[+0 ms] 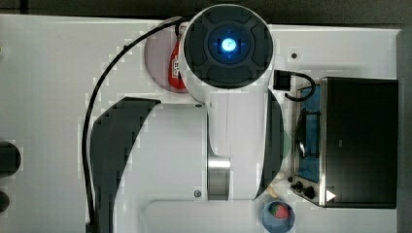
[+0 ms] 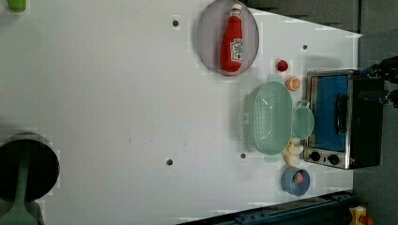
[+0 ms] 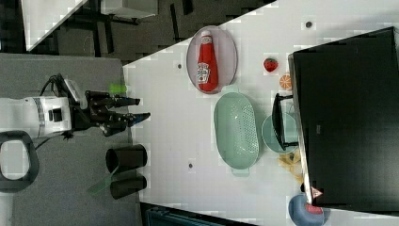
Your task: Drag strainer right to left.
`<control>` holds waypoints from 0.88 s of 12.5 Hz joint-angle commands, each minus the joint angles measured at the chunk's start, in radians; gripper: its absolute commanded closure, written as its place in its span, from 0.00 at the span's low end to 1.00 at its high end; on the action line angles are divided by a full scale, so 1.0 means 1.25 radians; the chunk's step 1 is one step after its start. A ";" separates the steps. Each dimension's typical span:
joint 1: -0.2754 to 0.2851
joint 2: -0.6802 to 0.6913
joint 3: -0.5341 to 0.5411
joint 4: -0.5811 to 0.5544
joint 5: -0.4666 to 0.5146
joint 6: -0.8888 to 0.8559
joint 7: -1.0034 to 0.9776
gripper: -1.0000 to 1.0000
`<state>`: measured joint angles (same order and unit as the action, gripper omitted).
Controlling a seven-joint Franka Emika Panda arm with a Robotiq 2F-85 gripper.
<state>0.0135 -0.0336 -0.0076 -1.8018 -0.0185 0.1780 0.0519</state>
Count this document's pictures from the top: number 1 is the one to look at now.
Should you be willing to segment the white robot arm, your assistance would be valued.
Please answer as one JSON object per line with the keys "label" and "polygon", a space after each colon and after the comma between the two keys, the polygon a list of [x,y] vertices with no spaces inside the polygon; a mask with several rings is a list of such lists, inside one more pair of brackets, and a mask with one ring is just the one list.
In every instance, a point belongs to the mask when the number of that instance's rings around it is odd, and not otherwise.
{"label": "white robot arm", "polygon": [[157,200],[253,200],[277,174],[281,162],[270,157],[283,152],[283,117],[269,89],[275,42],[266,22],[242,6],[209,7],[189,20],[178,55],[188,93],[207,112],[206,152],[134,154],[160,103],[121,99],[92,127],[97,233],[143,233],[143,211]]}

